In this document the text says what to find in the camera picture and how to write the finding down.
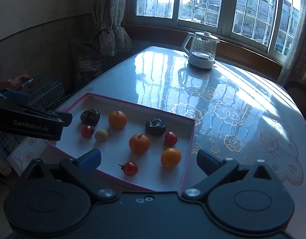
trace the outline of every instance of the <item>window sill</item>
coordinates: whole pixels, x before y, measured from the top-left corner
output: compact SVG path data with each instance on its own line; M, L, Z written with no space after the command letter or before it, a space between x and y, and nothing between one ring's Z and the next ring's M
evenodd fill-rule
M188 33L184 30L147 25L124 24L123 27L131 39L177 47L182 46ZM220 43L217 45L216 56L259 71L272 79L278 78L282 68L282 65L279 63L247 48L238 46L227 40L222 40L220 37L219 40Z

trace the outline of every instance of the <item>kettle lid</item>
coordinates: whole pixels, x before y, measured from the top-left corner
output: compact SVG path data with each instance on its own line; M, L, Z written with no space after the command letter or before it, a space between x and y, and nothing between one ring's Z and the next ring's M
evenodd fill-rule
M215 37L215 36L213 36L211 33L207 32L207 31L205 31L205 32L195 32L194 34L197 35L197 36L206 38L206 39L208 39L208 40L214 40L214 41L216 41L217 43L219 43L218 38Z

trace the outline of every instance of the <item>chair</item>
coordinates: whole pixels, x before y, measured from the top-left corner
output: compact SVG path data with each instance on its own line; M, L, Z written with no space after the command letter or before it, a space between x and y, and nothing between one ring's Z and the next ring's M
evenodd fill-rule
M284 85L284 89L293 99L306 121L306 87L297 81L289 81Z

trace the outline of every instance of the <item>table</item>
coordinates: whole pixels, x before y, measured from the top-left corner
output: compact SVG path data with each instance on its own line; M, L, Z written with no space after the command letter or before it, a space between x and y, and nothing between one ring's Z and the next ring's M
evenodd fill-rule
M193 118L186 188L206 177L196 165L199 149L218 158L233 157L241 164L264 159L295 201L288 232L306 238L306 122L288 94L273 82L217 61L211 70L196 68L188 65L183 52L149 47L91 82L60 109L86 92ZM42 140L27 138L9 161L21 173L37 157L46 163L63 158Z

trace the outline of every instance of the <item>small yellow fruit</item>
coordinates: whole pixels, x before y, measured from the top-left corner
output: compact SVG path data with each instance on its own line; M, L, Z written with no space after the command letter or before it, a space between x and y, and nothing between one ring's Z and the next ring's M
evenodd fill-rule
M104 129L99 129L97 132L95 132L95 140L98 142L104 142L108 138L108 133Z
M167 148L160 157L160 163L164 168L172 169L182 159L181 152L176 148Z

